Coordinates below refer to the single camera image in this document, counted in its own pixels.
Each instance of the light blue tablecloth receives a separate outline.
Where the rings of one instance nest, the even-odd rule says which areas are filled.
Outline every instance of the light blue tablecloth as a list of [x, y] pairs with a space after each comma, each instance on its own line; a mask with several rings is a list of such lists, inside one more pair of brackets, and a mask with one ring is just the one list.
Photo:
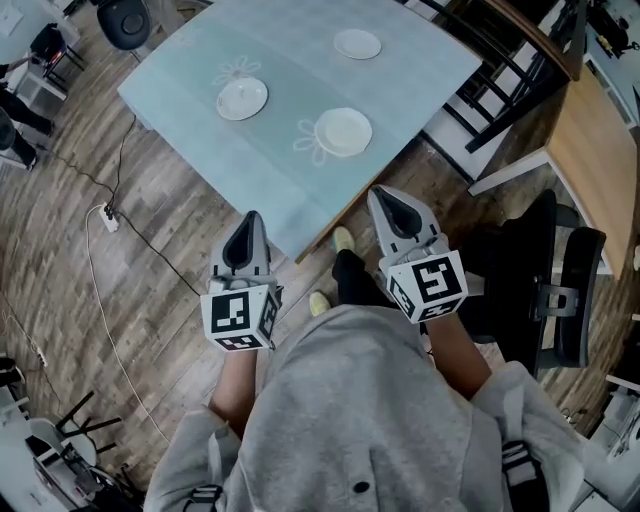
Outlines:
[[[374, 33], [376, 58], [333, 47], [346, 28]], [[240, 212], [297, 257], [479, 66], [446, 33], [392, 0], [221, 0], [173, 34], [120, 86], [157, 130]], [[252, 75], [269, 89], [244, 121], [216, 111], [224, 85]], [[325, 110], [352, 107], [373, 127], [366, 151], [337, 158], [313, 133]]]

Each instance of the person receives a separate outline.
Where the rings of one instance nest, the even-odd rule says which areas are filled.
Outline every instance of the person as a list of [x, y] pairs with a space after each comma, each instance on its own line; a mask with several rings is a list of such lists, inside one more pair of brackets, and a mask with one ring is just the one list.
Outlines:
[[[55, 127], [54, 123], [49, 119], [36, 114], [33, 110], [27, 107], [20, 98], [7, 90], [7, 84], [3, 81], [7, 73], [19, 68], [24, 63], [29, 62], [33, 57], [34, 55], [30, 55], [29, 57], [17, 60], [11, 64], [0, 65], [0, 108], [4, 109], [4, 111], [14, 121], [31, 126], [40, 133], [50, 137]], [[27, 166], [27, 169], [31, 170], [35, 167], [37, 163], [36, 150], [17, 130], [11, 149]]]
[[[311, 294], [314, 318], [271, 355], [257, 397], [256, 352], [226, 355], [208, 407], [185, 415], [156, 467], [144, 510], [567, 510], [583, 478], [580, 443], [524, 367], [492, 374], [456, 314], [427, 323], [434, 365], [345, 228], [333, 246], [341, 305]], [[543, 475], [527, 483], [546, 492], [505, 484], [503, 450], [516, 440]]]

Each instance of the wooden desk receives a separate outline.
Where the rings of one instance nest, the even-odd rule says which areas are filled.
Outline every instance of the wooden desk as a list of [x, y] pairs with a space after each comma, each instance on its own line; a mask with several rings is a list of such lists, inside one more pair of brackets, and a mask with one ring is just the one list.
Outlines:
[[588, 69], [567, 86], [546, 143], [469, 188], [471, 195], [548, 163], [585, 223], [607, 235], [605, 273], [618, 279], [627, 254], [636, 194], [636, 144], [602, 86]]

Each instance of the button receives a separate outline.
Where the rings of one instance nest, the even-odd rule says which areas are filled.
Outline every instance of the button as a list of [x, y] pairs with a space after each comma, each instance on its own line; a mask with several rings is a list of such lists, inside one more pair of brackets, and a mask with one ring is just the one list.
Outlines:
[[367, 490], [371, 487], [367, 482], [358, 482], [353, 486], [353, 492], [357, 494], [362, 494], [363, 492], [367, 492]]

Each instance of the black pants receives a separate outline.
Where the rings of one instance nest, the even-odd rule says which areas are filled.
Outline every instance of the black pants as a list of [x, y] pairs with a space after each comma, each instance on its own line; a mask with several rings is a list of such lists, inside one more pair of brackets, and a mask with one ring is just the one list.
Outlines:
[[340, 304], [398, 308], [387, 299], [373, 277], [365, 271], [364, 261], [347, 249], [338, 253], [331, 275], [338, 282]]
[[[40, 133], [44, 133], [45, 135], [49, 135], [51, 133], [51, 121], [48, 119], [39, 116], [29, 107], [27, 107], [20, 98], [18, 98], [15, 94], [10, 93], [6, 89], [0, 88], [0, 107], [4, 109], [4, 111], [9, 115], [11, 119], [18, 123], [26, 124], [27, 126], [31, 126], [35, 128]], [[36, 157], [36, 150], [31, 147], [31, 145], [22, 138], [16, 131], [16, 139], [13, 142], [13, 146], [11, 149], [15, 151], [15, 153], [20, 157], [20, 160], [24, 162], [25, 165], [29, 165], [33, 162], [33, 159]]]

